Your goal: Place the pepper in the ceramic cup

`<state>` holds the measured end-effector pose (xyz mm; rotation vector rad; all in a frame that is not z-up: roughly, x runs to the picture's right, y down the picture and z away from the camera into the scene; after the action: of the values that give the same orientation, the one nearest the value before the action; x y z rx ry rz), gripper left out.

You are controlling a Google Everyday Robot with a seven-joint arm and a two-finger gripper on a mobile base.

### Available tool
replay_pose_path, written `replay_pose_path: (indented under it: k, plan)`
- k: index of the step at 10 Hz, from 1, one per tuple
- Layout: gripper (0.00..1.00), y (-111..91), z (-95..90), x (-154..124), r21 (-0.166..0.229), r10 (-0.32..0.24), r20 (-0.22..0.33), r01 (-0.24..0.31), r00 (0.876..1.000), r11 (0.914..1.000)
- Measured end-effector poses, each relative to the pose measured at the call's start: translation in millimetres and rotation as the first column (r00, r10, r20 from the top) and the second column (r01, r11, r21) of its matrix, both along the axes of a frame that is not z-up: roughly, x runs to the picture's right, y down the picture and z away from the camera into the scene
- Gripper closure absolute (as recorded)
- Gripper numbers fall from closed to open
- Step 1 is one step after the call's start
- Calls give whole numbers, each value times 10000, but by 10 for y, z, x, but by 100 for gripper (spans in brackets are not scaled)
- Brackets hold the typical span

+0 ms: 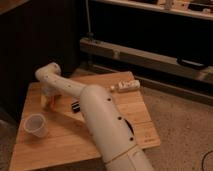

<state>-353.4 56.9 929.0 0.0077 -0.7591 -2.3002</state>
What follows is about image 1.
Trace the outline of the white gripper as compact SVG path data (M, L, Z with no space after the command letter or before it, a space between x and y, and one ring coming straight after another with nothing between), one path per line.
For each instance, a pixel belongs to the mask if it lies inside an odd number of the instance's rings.
M41 103L44 104L44 109L53 109L55 106L55 99L60 96L61 94L54 89L43 87L41 89Z

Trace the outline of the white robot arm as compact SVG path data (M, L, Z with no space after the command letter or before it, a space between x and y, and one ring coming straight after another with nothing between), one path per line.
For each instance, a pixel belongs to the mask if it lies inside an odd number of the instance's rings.
M47 87L49 95L64 92L79 99L80 111L107 171L154 171L113 97L104 87L62 77L57 63L37 69L35 76Z

